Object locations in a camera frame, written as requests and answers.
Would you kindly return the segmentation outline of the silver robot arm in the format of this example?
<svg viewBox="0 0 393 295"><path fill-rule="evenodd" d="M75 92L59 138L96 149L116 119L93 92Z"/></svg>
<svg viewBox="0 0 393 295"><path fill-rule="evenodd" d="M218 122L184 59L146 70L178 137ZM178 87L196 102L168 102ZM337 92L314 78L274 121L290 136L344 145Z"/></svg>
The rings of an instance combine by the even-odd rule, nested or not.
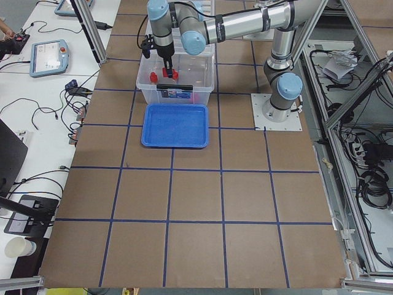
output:
<svg viewBox="0 0 393 295"><path fill-rule="evenodd" d="M302 90L299 87L287 91L283 84L301 81L289 70L295 61L292 53L295 32L322 8L322 1L278 1L261 8L205 15L192 2L149 1L147 18L152 32L139 47L145 58L150 57L151 50L156 50L163 59L165 74L172 77L175 53L172 30L175 28L179 29L182 46L189 55L200 54L209 44L273 29L271 55L264 67L273 93L264 108L266 118L282 122Z"/></svg>

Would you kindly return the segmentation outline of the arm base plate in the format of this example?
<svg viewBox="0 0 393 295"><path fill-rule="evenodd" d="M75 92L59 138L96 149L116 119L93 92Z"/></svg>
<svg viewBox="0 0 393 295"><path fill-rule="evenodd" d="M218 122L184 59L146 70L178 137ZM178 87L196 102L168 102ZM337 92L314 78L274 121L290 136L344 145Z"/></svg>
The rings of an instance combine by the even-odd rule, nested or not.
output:
<svg viewBox="0 0 393 295"><path fill-rule="evenodd" d="M301 132L300 113L302 111L302 96L299 105L292 101L288 110L278 110L271 105L270 93L252 93L252 112L254 128L258 131Z"/></svg>

